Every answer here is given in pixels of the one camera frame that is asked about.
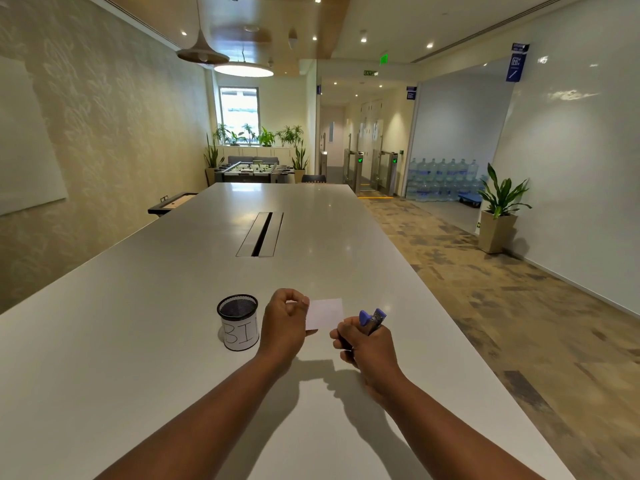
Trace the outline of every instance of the patterned wallpaper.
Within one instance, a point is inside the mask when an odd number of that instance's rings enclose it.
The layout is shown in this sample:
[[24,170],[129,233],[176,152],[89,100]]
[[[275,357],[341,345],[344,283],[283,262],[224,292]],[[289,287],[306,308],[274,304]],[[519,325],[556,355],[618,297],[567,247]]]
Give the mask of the patterned wallpaper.
[[0,312],[205,188],[204,69],[88,0],[4,0],[0,55],[25,62],[69,199],[0,216]]

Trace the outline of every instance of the black mesh cup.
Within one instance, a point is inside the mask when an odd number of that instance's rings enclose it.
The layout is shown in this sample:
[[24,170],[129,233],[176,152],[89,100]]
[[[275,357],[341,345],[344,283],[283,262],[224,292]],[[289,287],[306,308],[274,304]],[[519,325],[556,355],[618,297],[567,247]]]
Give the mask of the black mesh cup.
[[247,294],[224,298],[218,304],[218,315],[225,332],[225,347],[233,351],[247,350],[258,342],[258,300]]

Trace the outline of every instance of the window frame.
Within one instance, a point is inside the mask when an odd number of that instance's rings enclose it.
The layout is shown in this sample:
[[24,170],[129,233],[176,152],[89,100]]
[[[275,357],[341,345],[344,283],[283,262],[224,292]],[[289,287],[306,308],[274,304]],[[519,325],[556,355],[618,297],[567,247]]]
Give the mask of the window frame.
[[255,89],[255,97],[258,102],[258,131],[256,131],[256,135],[260,135],[260,130],[262,129],[262,122],[260,120],[260,88],[257,86],[219,86],[218,87],[218,97],[220,98],[220,121],[222,124],[225,124],[225,110],[222,105],[222,89]]

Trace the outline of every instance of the person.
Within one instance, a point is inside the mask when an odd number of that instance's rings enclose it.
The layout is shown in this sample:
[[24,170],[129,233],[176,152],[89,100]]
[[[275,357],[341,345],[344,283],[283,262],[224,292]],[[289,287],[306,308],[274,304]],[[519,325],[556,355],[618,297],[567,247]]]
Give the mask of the person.
[[[302,348],[309,298],[279,289],[267,305],[255,356],[195,404],[126,453],[97,480],[199,480],[214,478],[269,389]],[[330,332],[353,347],[342,360],[360,370],[366,390],[396,422],[412,451],[435,480],[540,480],[405,377],[391,332],[371,335],[357,317]]]

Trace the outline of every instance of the person's left hand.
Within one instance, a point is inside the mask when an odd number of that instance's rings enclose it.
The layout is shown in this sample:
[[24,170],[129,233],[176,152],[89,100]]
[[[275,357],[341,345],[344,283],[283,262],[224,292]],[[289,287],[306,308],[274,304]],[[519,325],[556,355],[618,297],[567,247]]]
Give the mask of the person's left hand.
[[258,355],[275,360],[280,375],[289,370],[305,337],[317,331],[306,331],[308,308],[308,297],[299,291],[281,288],[273,294],[264,311]]

